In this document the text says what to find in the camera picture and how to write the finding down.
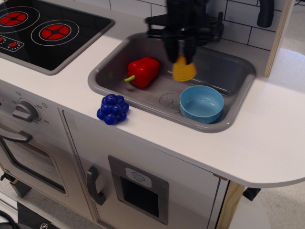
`robotic arm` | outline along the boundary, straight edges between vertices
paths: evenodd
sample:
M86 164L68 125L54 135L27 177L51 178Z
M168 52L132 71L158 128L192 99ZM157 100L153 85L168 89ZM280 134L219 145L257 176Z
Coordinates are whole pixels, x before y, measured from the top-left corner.
M196 47L208 42L218 42L224 25L223 13L212 19L206 13L208 0L167 0L167 14L145 19L148 37L164 41L167 56L175 63L179 54L179 41L184 41L184 55L187 64L193 62ZM153 29L152 25L164 26Z

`dispenser label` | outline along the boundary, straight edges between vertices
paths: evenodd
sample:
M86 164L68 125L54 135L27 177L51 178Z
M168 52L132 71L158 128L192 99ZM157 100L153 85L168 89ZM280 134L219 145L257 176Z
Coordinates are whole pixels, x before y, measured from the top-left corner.
M152 187L152 180L148 176L145 176L130 168L125 168L125 171L126 171L126 176L130 180L140 183L141 185L146 186L146 187Z

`faucet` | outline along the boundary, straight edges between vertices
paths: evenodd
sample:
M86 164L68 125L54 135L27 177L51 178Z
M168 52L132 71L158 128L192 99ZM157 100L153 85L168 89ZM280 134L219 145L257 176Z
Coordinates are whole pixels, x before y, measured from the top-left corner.
M168 59L175 63L179 54L179 41L184 41L184 55L187 64L193 62L197 46L208 42L218 42L224 25L223 13L218 18L210 18L206 13L208 0L167 0L167 14L145 19L148 37L164 41ZM164 26L153 29L152 25Z
M272 25L273 14L275 10L274 0L259 0L261 6L257 18L257 25L262 28L268 28Z

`blue grapes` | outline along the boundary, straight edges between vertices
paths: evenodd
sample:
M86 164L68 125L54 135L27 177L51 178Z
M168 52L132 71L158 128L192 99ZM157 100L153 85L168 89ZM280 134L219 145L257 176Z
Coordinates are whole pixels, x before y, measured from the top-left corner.
M107 125L114 125L123 122L127 117L129 104L121 95L109 94L102 99L100 109L96 116L103 120Z

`sink drain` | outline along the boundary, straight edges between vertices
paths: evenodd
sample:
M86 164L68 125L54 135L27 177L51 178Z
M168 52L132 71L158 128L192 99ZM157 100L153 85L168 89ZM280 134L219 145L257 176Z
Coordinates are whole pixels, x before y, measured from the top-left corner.
M167 93L161 96L159 103L162 108L171 110L173 113L180 112L180 95L175 93Z

